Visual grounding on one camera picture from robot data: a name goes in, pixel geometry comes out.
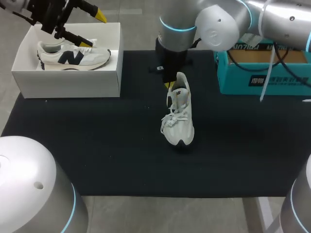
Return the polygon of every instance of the shoe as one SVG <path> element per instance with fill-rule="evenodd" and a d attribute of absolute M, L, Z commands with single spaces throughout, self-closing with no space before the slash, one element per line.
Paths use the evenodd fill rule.
<path fill-rule="evenodd" d="M 188 146 L 194 138 L 191 92 L 187 78 L 181 72 L 169 88 L 167 106 L 171 113 L 162 119 L 161 133 L 174 146 Z"/>
<path fill-rule="evenodd" d="M 105 48 L 78 47 L 62 41 L 56 45 L 38 43 L 38 58 L 43 70 L 94 70 L 104 65 L 111 52 Z"/>

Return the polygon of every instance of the gray floor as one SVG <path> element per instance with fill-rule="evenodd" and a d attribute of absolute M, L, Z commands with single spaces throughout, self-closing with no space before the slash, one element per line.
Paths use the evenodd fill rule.
<path fill-rule="evenodd" d="M 157 37 L 158 0 L 90 0 L 109 22 L 120 22 L 126 50 L 153 50 Z M 29 25 L 0 10 L 0 133 L 19 89 L 11 67 Z M 75 10 L 69 22 L 97 22 Z M 181 199 L 137 197 L 84 197 L 90 233 L 260 233 L 253 199 Z M 277 216 L 283 198 L 270 198 Z"/>

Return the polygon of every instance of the shoe tongue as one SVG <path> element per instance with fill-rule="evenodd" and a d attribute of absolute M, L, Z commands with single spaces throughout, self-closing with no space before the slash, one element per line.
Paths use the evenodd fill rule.
<path fill-rule="evenodd" d="M 179 88 L 173 91 L 176 97 L 177 108 L 181 108 L 188 101 L 189 91 L 185 88 Z"/>

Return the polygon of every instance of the navy n logo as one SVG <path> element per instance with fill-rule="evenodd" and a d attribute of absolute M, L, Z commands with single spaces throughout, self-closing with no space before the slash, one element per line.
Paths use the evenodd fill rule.
<path fill-rule="evenodd" d="M 70 65 L 79 65 L 83 57 L 84 55 L 80 51 L 76 57 L 74 57 L 73 51 L 65 51 L 59 58 L 58 63 L 65 64 L 68 61 Z"/>

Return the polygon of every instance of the robotic arm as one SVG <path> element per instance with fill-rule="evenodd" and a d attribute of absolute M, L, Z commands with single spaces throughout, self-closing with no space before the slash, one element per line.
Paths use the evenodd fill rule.
<path fill-rule="evenodd" d="M 282 0 L 166 0 L 156 51 L 163 82 L 173 82 L 196 32 L 210 50 L 231 49 L 253 33 L 311 51 L 311 5 Z"/>
<path fill-rule="evenodd" d="M 41 30 L 49 34 L 55 30 L 56 39 L 64 38 L 76 46 L 92 47 L 93 44 L 90 41 L 67 32 L 64 27 L 73 8 L 77 7 L 106 23 L 107 20 L 100 9 L 84 0 L 0 0 L 0 8 L 12 11 L 14 15 L 25 19 L 32 25 L 40 22 Z M 32 13 L 31 18 L 20 14 L 23 9 Z"/>

